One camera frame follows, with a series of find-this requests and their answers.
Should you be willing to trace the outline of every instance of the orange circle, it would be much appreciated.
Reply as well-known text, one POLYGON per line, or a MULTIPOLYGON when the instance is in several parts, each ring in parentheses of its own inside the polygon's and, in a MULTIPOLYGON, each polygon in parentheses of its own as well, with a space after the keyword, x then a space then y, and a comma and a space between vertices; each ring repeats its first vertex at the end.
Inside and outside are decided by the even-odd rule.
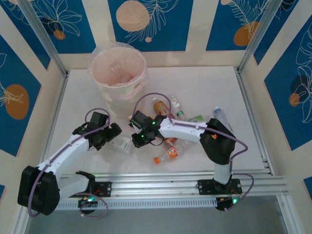
POLYGON ((27 90, 19 85, 19 84, 11 84, 5 92, 9 92, 10 94, 15 95, 15 97, 18 97, 22 95, 21 98, 19 98, 19 101, 8 99, 5 102, 5 108, 7 113, 14 119, 22 120, 26 117, 28 108, 29 108, 29 97, 27 90))
POLYGON ((147 43, 149 43, 149 42, 152 41, 152 39, 151 39, 150 37, 147 37, 147 38, 145 39, 145 41, 146 41, 147 43))
POLYGON ((292 93, 289 97, 289 103, 291 106, 296 107, 299 104, 300 97, 296 93, 292 93))
POLYGON ((56 37, 58 40, 64 40, 65 39, 65 33, 63 33, 60 30, 55 30, 53 35, 56 37))
POLYGON ((145 28, 150 22, 150 14, 142 3, 125 1, 116 11, 116 19, 120 27, 128 32, 136 32, 145 28))
POLYGON ((231 0, 220 0, 222 5, 230 4, 231 0))
POLYGON ((237 46, 246 46, 249 44, 259 22, 254 21, 248 25, 242 26, 234 35, 234 44, 237 46))

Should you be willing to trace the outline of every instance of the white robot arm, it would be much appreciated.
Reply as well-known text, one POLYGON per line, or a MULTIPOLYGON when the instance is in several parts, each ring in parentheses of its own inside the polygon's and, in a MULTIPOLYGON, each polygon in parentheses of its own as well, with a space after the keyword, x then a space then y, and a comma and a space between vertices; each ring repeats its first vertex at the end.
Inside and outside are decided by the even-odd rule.
POLYGON ((68 142, 53 156, 37 167, 26 167, 21 175, 18 204, 49 215, 59 201, 78 192, 94 193, 95 177, 86 172, 60 180, 65 170, 91 147, 97 150, 118 136, 116 123, 106 124, 108 116, 93 112, 90 122, 74 130, 68 142))
POLYGON ((190 123, 170 120, 164 116, 152 119, 137 111, 130 120, 130 126, 136 130, 136 134, 132 135, 132 141, 137 148, 149 144, 156 137, 175 137, 200 143, 208 158, 214 162, 216 186, 227 189, 226 185, 231 179, 230 157, 235 147, 233 140, 235 137, 218 119, 212 118, 208 123, 190 123), (207 128, 214 129, 220 134, 208 131, 207 128))

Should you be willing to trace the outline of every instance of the white tabletop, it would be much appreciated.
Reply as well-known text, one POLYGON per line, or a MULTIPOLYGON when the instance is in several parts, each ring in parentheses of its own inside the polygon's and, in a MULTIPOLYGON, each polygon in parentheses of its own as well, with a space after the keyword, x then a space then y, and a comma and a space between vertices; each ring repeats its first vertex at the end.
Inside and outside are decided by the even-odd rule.
MULTIPOLYGON (((234 170, 261 170, 263 163, 254 136, 245 103, 233 67, 173 67, 149 68, 150 80, 146 92, 174 95, 187 117, 213 116, 215 106, 221 107, 232 126, 234 135, 244 141, 249 150, 234 160, 234 170)), ((146 97, 143 113, 155 116, 151 100, 146 97)), ((87 70, 72 70, 57 119, 49 156, 66 143, 72 131, 84 123, 84 116, 92 108, 106 108, 103 97, 87 70)), ((122 128, 122 134, 130 136, 133 129, 128 121, 112 116, 122 128)), ((236 144, 235 151, 243 149, 236 144)), ((146 145, 125 156, 106 145, 81 156, 67 171, 68 174, 83 170, 89 173, 160 173, 212 171, 213 163, 201 145, 191 146, 185 153, 169 162, 158 165, 153 158, 164 150, 162 146, 146 145)))

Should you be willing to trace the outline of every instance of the clear plastic bottle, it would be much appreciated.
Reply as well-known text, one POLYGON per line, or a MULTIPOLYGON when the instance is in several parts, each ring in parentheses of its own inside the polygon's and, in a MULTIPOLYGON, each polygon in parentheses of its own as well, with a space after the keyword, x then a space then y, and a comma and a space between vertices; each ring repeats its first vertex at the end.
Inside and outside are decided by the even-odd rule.
POLYGON ((190 143, 191 142, 183 139, 177 139, 174 146, 171 146, 168 150, 162 152, 157 157, 154 157, 154 162, 159 164, 162 161, 176 158, 190 146, 190 143))
POLYGON ((172 108, 176 113, 176 117, 177 117, 176 119, 181 120, 181 121, 187 121, 187 118, 184 112, 182 111, 181 104, 177 101, 177 99, 174 96, 171 96, 169 99, 171 101, 172 108))
MULTIPOLYGON (((171 119, 175 119, 175 116, 169 112, 169 108, 163 101, 158 100, 158 98, 156 97, 153 98, 152 101, 153 101, 153 108, 158 115, 168 117, 170 114, 171 119)), ((175 142, 176 142, 176 138, 169 137, 165 139, 163 144, 165 145, 166 149, 168 149, 170 146, 173 146, 175 142)))
MULTIPOLYGON (((177 101, 177 99, 174 96, 171 96, 170 101, 173 105, 174 110, 176 111, 177 119, 182 120, 182 121, 187 121, 187 117, 182 111, 181 105, 177 101)), ((178 138, 175 141, 174 145, 168 146, 165 144, 165 147, 167 150, 160 153, 157 157, 155 157, 154 162, 156 164, 159 164, 162 161, 174 159, 177 156, 181 155, 188 147, 190 147, 193 144, 194 142, 178 138)))
POLYGON ((214 108, 214 117, 217 120, 219 120, 231 133, 234 133, 232 127, 229 124, 228 119, 226 118, 224 110, 222 110, 220 107, 216 106, 214 108))

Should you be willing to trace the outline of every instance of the orange bottle cap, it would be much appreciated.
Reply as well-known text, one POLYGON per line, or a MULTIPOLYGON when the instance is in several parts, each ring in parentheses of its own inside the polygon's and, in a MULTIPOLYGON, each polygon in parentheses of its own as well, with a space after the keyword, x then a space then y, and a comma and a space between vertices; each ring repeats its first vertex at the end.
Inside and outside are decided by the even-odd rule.
POLYGON ((159 158, 158 158, 158 157, 154 157, 154 162, 155 162, 156 164, 159 164, 159 158))

